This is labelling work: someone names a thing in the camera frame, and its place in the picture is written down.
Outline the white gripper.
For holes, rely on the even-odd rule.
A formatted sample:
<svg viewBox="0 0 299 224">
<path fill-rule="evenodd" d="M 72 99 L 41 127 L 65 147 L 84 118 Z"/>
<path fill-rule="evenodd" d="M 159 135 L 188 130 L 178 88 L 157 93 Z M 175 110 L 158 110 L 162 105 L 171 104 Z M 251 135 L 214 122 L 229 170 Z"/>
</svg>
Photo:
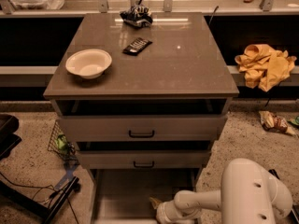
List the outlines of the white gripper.
<svg viewBox="0 0 299 224">
<path fill-rule="evenodd" d="M 192 220 L 194 211 L 182 211 L 173 201 L 163 202 L 157 198 L 149 197 L 152 207 L 156 210 L 156 219 L 160 224 L 187 224 Z"/>
</svg>

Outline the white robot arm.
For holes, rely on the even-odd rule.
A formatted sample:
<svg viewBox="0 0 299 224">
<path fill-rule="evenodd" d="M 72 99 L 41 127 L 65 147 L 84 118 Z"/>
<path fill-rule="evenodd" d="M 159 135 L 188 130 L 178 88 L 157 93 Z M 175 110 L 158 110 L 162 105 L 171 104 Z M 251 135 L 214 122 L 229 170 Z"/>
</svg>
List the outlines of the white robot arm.
<svg viewBox="0 0 299 224">
<path fill-rule="evenodd" d="M 225 166 L 218 190 L 181 190 L 171 201 L 153 197 L 149 201 L 159 224 L 189 224 L 204 209 L 221 212 L 221 224 L 276 224 L 293 204 L 284 183 L 257 162 L 243 158 Z"/>
</svg>

